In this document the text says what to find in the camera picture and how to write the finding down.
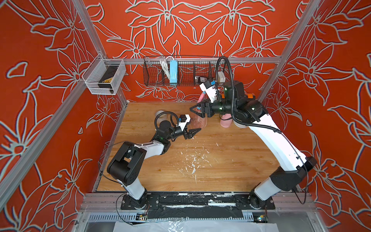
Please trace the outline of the clear reddish spray bottle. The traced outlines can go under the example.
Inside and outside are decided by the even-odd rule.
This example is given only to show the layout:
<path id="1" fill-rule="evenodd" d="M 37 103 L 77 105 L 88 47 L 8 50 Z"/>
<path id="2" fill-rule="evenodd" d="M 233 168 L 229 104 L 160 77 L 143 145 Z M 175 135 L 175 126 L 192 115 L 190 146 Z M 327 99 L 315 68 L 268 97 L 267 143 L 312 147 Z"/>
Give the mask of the clear reddish spray bottle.
<path id="1" fill-rule="evenodd" d="M 207 125 L 207 118 L 202 118 L 198 115 L 193 114 L 191 116 L 190 124 L 188 125 L 189 129 L 198 129 L 198 128 L 205 128 Z"/>

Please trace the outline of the pink spray bottle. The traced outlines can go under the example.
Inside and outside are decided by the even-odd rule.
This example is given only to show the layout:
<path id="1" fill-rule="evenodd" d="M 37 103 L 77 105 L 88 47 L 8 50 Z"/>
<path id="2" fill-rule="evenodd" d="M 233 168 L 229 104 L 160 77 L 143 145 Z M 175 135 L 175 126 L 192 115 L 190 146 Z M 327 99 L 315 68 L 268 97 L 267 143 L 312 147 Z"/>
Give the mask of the pink spray bottle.
<path id="1" fill-rule="evenodd" d="M 233 122 L 231 114 L 221 114 L 220 115 L 220 125 L 223 128 L 229 128 Z"/>

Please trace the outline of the pink blue spray nozzle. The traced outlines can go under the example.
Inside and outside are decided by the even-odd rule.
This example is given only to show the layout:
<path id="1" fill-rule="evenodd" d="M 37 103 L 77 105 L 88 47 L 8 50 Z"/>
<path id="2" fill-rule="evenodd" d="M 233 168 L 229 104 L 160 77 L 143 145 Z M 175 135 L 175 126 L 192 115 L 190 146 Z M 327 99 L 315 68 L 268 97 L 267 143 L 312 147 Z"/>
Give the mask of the pink blue spray nozzle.
<path id="1" fill-rule="evenodd" d="M 200 102 L 202 102 L 202 101 L 205 100 L 205 99 L 207 99 L 207 94 L 206 94 L 206 92 L 204 91 L 204 92 L 200 95 L 200 97 L 199 97 L 199 99 L 198 99 L 198 101 L 197 101 L 197 104 L 199 104 Z M 200 107 L 200 106 L 197 106 L 197 107 L 196 107 L 196 110 L 197 110 L 197 112 L 201 112 L 201 107 Z"/>

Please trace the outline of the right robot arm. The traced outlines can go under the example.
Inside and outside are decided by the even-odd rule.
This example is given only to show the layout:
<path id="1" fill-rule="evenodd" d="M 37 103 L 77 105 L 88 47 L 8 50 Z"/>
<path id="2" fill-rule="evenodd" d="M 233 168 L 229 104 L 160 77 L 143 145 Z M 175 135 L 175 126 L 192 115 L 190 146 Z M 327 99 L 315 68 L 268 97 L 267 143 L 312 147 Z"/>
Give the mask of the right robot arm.
<path id="1" fill-rule="evenodd" d="M 306 157 L 279 130 L 263 104 L 245 93 L 243 83 L 228 81 L 219 92 L 216 82 L 205 81 L 200 89 L 207 98 L 192 106 L 192 113 L 201 118 L 230 114 L 234 122 L 250 128 L 279 162 L 277 170 L 250 191 L 248 202 L 253 209 L 261 209 L 281 191 L 295 189 L 316 166 L 315 158 Z"/>

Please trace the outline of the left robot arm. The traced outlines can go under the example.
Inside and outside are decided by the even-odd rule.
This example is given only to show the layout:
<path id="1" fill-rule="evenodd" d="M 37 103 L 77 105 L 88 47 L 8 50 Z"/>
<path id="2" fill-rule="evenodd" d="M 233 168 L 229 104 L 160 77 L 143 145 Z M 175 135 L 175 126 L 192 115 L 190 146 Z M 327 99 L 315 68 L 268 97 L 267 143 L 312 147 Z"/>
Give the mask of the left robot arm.
<path id="1" fill-rule="evenodd" d="M 201 128 L 189 129 L 190 121 L 190 115 L 161 112 L 154 119 L 156 132 L 150 142 L 125 141 L 108 164 L 107 173 L 124 187 L 127 192 L 125 201 L 134 208 L 144 208 L 147 201 L 148 191 L 138 178 L 144 160 L 164 155 L 178 137 L 192 139 Z"/>

